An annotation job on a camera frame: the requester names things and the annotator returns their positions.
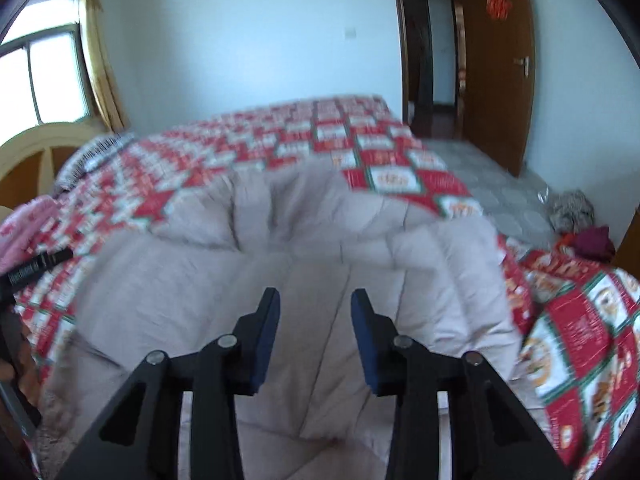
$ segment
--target beige comforter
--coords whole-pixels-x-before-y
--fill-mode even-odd
[[[364,382],[350,319],[356,288],[432,351],[477,349],[517,378],[521,339],[485,218],[441,221],[352,192],[324,161],[231,173],[168,207],[153,234],[115,234],[78,291],[76,333],[49,382],[38,440],[50,476],[149,351],[201,349],[254,311],[267,286],[282,298],[270,369],[257,396],[236,400],[248,480],[384,478],[394,399],[373,397]],[[524,380],[512,384],[540,407]],[[439,404],[441,478],[450,478],[446,399]],[[189,407],[187,397],[183,478]]]

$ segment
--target red and white bedspread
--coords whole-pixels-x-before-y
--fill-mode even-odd
[[[109,234],[148,230],[179,195],[228,168],[271,170],[311,153],[331,157],[351,187],[395,195],[444,218],[481,214],[466,187],[385,102],[295,102],[175,128],[129,146],[62,197],[30,250],[69,245],[76,257],[18,298],[43,373],[74,324],[73,298]],[[588,478],[637,403],[640,286],[620,270],[500,240],[513,319],[562,459]]]

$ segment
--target curtain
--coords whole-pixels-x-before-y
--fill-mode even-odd
[[[95,102],[105,126],[113,132],[129,127],[102,40],[100,0],[80,0],[80,37]]]

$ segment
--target wooden door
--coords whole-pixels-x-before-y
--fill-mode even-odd
[[[530,0],[462,0],[464,136],[514,176],[522,170],[536,74]]]
[[[428,0],[402,0],[406,26],[409,101],[433,105],[433,54]]]

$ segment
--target window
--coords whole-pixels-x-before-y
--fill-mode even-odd
[[[30,0],[0,44],[0,144],[90,114],[78,0]]]

